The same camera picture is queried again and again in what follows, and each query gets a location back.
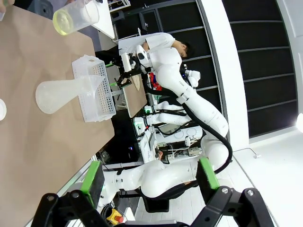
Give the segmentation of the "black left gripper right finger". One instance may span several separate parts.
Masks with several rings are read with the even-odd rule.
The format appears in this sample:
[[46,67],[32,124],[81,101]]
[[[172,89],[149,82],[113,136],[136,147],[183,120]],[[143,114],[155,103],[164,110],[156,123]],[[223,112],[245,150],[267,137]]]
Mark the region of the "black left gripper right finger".
[[275,227],[260,192],[220,186],[207,158],[198,161],[196,180],[205,207],[190,227],[217,227],[223,216],[233,217],[238,227]]

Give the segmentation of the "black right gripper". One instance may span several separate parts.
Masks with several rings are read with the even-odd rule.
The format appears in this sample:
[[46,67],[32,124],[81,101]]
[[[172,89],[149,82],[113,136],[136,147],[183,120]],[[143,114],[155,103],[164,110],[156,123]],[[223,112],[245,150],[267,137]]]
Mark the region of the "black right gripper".
[[[130,71],[132,74],[141,74],[143,72],[142,70],[142,64],[139,61],[138,57],[130,56],[130,62],[135,63],[134,67]],[[123,67],[123,62],[121,60],[113,60],[110,63],[107,63],[105,65],[106,68],[117,66],[119,68]],[[130,80],[130,77],[132,76],[130,72],[123,72],[118,80],[115,79],[114,83],[110,83],[109,85],[111,87],[119,87],[119,89],[123,89],[124,87],[127,87],[132,84],[132,81]]]

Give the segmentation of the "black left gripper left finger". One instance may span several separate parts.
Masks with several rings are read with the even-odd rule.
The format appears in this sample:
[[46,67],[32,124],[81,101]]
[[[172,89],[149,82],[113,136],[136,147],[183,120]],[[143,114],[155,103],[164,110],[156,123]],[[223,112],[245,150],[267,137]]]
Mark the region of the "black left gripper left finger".
[[97,211],[104,182],[102,164],[93,161],[79,189],[61,197],[55,193],[43,195],[31,227],[67,227],[70,221],[78,219],[84,227],[106,227]]

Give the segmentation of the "translucent plastic funnel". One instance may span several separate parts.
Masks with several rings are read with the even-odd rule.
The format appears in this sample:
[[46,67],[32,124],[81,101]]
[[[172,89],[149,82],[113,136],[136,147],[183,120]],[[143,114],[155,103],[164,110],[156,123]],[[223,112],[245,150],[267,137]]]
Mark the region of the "translucent plastic funnel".
[[99,85],[103,82],[105,76],[88,75],[80,77],[82,84],[82,94],[86,96],[95,97]]

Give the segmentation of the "white perforated plastic basket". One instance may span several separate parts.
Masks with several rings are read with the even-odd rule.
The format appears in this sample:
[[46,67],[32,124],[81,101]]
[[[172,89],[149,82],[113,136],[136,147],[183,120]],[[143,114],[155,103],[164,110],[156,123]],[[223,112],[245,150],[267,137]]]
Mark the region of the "white perforated plastic basket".
[[75,79],[88,75],[105,76],[94,98],[84,94],[78,96],[84,122],[111,119],[116,114],[116,109],[104,62],[97,57],[84,55],[73,61],[71,65]]

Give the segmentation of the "translucent plastic conical flask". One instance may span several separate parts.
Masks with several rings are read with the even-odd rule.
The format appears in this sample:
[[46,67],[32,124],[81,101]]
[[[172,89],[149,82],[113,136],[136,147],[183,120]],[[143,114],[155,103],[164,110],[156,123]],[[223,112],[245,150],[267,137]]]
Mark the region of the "translucent plastic conical flask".
[[81,90],[80,78],[44,81],[36,88],[36,103],[43,113],[53,114],[81,95]]

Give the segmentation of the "clear plastic beaker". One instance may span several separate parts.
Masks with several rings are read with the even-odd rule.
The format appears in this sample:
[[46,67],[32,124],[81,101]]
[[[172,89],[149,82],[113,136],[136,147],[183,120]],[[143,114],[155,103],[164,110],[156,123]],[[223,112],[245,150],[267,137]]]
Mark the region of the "clear plastic beaker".
[[53,26],[61,35],[69,35],[98,21],[96,0],[75,0],[53,14]]

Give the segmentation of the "white round flask cap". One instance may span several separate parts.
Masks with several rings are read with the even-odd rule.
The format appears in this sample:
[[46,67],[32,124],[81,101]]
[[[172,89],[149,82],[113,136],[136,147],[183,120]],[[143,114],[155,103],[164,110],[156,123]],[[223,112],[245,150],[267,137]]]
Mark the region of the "white round flask cap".
[[6,104],[2,99],[0,99],[0,121],[2,121],[5,118],[6,113],[7,113]]

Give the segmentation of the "brown background table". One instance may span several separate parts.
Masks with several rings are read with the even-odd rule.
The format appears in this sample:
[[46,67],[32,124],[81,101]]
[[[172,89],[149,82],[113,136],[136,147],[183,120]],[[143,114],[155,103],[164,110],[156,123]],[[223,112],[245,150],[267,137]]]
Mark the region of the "brown background table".
[[133,118],[147,104],[147,99],[142,76],[133,76],[130,81],[132,84],[124,87],[123,92],[129,117]]

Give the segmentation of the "yellow emergency stop button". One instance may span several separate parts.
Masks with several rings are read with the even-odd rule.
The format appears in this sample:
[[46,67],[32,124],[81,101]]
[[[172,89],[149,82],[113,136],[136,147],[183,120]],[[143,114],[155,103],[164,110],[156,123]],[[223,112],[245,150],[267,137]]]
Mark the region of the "yellow emergency stop button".
[[113,225],[121,224],[124,221],[123,216],[114,208],[110,209],[109,214],[106,214],[106,219]]

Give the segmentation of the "background person white shirt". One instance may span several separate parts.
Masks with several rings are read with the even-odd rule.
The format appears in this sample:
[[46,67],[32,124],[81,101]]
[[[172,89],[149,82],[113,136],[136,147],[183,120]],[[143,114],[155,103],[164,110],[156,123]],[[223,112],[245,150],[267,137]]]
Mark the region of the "background person white shirt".
[[118,53],[135,53],[140,45],[146,52],[154,52],[163,48],[175,48],[182,59],[189,58],[193,54],[193,48],[187,42],[178,41],[168,33],[153,33],[130,37],[118,42]]

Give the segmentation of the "white side table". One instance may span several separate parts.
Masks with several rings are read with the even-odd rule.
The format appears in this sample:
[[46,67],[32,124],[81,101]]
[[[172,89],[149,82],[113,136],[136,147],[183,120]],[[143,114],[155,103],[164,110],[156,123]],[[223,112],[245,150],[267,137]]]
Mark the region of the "white side table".
[[92,26],[98,31],[114,39],[115,33],[107,0],[95,0],[98,8],[99,21]]

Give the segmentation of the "bright ceiling lamp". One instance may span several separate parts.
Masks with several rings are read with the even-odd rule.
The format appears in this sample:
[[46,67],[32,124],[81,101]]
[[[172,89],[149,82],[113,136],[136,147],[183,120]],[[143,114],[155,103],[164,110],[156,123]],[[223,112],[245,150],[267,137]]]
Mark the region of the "bright ceiling lamp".
[[300,131],[301,133],[303,133],[303,113],[300,113],[297,116],[296,127],[297,127],[298,131]]

